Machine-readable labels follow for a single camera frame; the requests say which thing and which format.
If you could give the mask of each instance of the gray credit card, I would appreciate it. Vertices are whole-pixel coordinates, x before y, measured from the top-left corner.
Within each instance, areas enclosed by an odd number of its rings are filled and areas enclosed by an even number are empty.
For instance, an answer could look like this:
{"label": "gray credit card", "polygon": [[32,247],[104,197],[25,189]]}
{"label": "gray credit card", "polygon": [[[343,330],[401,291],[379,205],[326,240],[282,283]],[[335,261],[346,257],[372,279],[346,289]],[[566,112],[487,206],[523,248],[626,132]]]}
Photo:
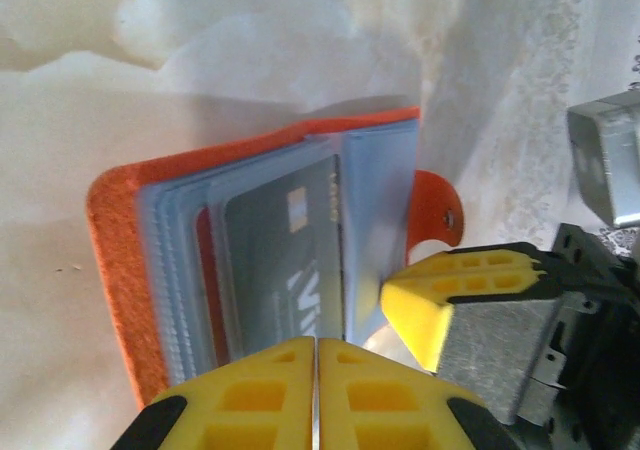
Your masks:
{"label": "gray credit card", "polygon": [[341,338],[337,157],[231,198],[224,227],[246,354],[300,335]]}

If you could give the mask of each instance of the orange felt cover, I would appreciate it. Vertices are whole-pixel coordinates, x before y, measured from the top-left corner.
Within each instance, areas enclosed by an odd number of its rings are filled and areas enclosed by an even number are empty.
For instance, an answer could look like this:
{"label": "orange felt cover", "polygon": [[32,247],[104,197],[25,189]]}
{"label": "orange felt cover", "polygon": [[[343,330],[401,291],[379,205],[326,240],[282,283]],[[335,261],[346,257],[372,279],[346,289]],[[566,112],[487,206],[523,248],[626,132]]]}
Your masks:
{"label": "orange felt cover", "polygon": [[[137,222],[136,195],[140,188],[301,142],[310,134],[344,132],[419,116],[419,108],[410,107],[308,120],[254,138],[116,167],[96,179],[87,196],[89,227],[111,317],[140,406],[168,386]],[[449,211],[453,226],[447,222]],[[407,249],[433,238],[451,246],[460,242],[462,207],[446,180],[433,173],[416,172],[408,225]]]}

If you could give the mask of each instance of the white cloth backdrop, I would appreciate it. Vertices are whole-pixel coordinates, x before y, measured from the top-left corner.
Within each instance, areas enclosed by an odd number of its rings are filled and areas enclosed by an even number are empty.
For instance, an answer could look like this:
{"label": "white cloth backdrop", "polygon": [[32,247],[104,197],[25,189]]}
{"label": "white cloth backdrop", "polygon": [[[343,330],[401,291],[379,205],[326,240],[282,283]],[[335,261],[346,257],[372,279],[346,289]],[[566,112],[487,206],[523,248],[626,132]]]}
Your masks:
{"label": "white cloth backdrop", "polygon": [[[136,413],[83,213],[100,172],[314,112],[420,104],[421,165],[457,185],[466,243],[544,246],[563,219],[598,226],[570,191],[564,110],[625,90],[640,53],[638,0],[0,5],[11,449],[108,448]],[[410,362],[388,330],[370,346]]]}

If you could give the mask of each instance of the crumpled white sheet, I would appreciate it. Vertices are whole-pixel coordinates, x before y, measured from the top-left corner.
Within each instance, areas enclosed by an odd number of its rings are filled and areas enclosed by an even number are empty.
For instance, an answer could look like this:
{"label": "crumpled white sheet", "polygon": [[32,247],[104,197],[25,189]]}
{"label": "crumpled white sheet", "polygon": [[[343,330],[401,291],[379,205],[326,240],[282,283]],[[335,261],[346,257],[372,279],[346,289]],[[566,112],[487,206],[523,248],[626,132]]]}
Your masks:
{"label": "crumpled white sheet", "polygon": [[[640,34],[636,0],[0,2],[0,446],[15,449],[108,448],[136,413],[86,231],[100,172],[418,103],[421,165],[457,185],[465,243],[545,246],[561,220],[599,224],[570,192],[564,109],[626,89]],[[411,364],[390,329],[369,347]]]}

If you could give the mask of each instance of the yellow rubber pad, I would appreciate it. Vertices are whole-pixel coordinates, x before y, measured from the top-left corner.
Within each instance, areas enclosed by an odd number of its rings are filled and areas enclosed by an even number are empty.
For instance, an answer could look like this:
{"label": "yellow rubber pad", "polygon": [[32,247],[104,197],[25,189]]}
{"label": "yellow rubber pad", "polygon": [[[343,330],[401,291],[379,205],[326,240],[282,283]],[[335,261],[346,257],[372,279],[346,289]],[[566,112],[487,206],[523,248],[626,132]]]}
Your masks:
{"label": "yellow rubber pad", "polygon": [[447,299],[521,293],[542,272],[528,255],[512,250],[439,253],[392,276],[380,305],[389,323],[418,363],[437,372],[454,315]]}
{"label": "yellow rubber pad", "polygon": [[170,388],[187,406],[160,450],[311,448],[315,340],[294,338]]}
{"label": "yellow rubber pad", "polygon": [[447,406],[471,392],[340,340],[320,339],[320,448],[475,447]]}

